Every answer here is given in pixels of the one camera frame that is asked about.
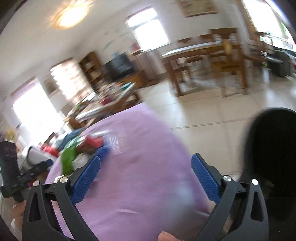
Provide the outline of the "person right hand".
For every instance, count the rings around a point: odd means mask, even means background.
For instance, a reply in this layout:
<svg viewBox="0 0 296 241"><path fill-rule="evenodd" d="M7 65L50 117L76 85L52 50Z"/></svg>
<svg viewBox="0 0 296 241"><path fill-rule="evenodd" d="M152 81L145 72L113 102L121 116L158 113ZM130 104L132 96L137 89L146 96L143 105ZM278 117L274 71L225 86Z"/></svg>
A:
<svg viewBox="0 0 296 241"><path fill-rule="evenodd" d="M161 232L157 241L181 241L168 232Z"/></svg>

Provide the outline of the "person left hand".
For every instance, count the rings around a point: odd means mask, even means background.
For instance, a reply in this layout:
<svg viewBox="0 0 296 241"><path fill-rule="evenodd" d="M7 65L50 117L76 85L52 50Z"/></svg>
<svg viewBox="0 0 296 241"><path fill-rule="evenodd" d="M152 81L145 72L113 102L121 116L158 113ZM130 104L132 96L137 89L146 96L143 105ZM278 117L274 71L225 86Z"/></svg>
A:
<svg viewBox="0 0 296 241"><path fill-rule="evenodd" d="M22 230L23 226L23 214L25 211L27 201L24 200L20 203L17 203L13 206L12 212L13 212L13 221L15 223L15 226L19 229Z"/></svg>

